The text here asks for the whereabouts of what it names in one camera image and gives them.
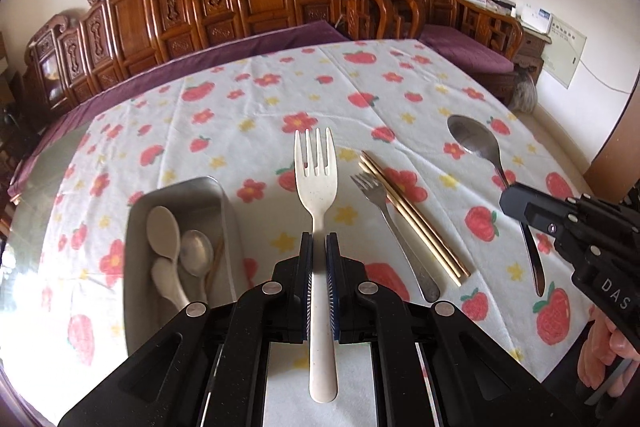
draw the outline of silver screw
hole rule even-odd
[[[439,302],[434,306],[436,313],[443,317],[450,317],[456,311],[450,302]]]
[[[371,281],[365,281],[358,284],[358,291],[364,295],[373,295],[378,291],[378,285]]]
[[[269,281],[262,285],[262,293],[276,295],[282,291],[282,284],[277,281]]]
[[[207,307],[201,302],[193,302],[187,306],[189,317],[200,317],[205,311],[207,311]]]

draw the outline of white plastic fork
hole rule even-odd
[[[334,332],[331,327],[327,280],[324,214],[334,203],[338,191],[338,171],[334,139],[326,130],[327,165],[322,156],[320,130],[316,129],[318,165],[314,165],[309,130],[306,136],[306,167],[302,158],[300,132],[296,131],[294,165],[298,196],[313,219],[314,254],[311,273],[311,308],[309,324],[309,394],[318,403],[328,403],[338,394],[335,368]]]

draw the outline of strawberry print tablecloth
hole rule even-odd
[[[252,285],[267,280],[274,263],[296,255],[311,222],[295,190],[293,136],[314,126],[334,133],[338,196],[326,225],[338,233],[342,254],[363,261],[372,280],[403,299],[425,304],[379,210],[349,179],[359,171],[358,152],[369,150],[472,271],[456,288],[404,227],[433,267],[442,298],[542,380],[582,330],[589,303],[549,238],[534,231],[547,281],[545,296],[536,296],[520,228],[498,206],[500,180],[488,162],[453,141],[450,114],[491,127],[510,180],[561,198],[579,194],[504,106],[413,40],[328,44],[240,60],[98,116],[50,216],[38,274],[41,302],[30,311],[42,341],[29,364],[37,363],[40,377],[18,390],[56,421],[127,356],[123,241],[129,207],[146,192],[203,175],[219,180],[238,216]],[[374,424],[368,347],[340,347],[340,394],[327,406],[308,397],[304,347],[277,346],[272,359],[277,369],[270,369],[265,425]],[[10,378],[25,367],[17,353],[5,363]]]

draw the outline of human hand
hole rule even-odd
[[[601,310],[594,309],[591,318],[594,323],[580,350],[578,377],[587,387],[597,389],[604,381],[605,366],[611,365],[616,355],[632,359],[629,367],[607,390],[610,396],[620,396],[638,368],[640,355]]]

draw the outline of fork head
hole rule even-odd
[[[320,129],[316,128],[316,158],[314,163],[311,135],[305,131],[306,162],[302,154],[300,131],[296,131],[294,144],[294,167],[296,172],[296,187],[298,196],[304,207],[313,216],[324,214],[334,203],[338,192],[338,170],[335,160],[334,138],[329,128],[326,130],[326,155],[324,163],[322,155],[322,141]]]
[[[386,209],[386,189],[378,179],[369,172],[361,172],[351,179],[365,195],[367,200],[375,204],[381,210]]]

